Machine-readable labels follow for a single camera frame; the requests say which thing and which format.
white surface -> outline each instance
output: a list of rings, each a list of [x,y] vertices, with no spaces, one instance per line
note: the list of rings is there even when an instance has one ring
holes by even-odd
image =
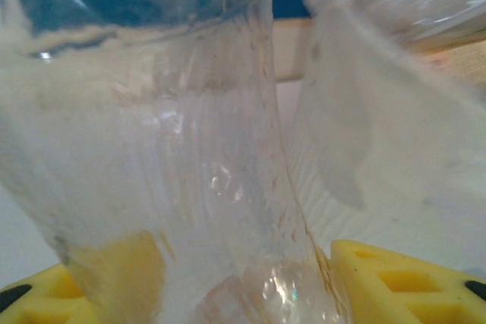
[[[277,87],[282,131],[286,134],[295,110],[299,82]],[[0,288],[58,262],[33,223],[0,186]]]

transparent plastic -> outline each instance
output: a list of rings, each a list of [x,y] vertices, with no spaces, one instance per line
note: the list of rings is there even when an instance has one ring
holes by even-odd
[[[1,5],[0,181],[104,323],[349,322],[289,182],[270,0]]]
[[[287,150],[317,242],[356,239],[484,275],[484,89],[408,52],[364,0],[308,4],[314,40]]]

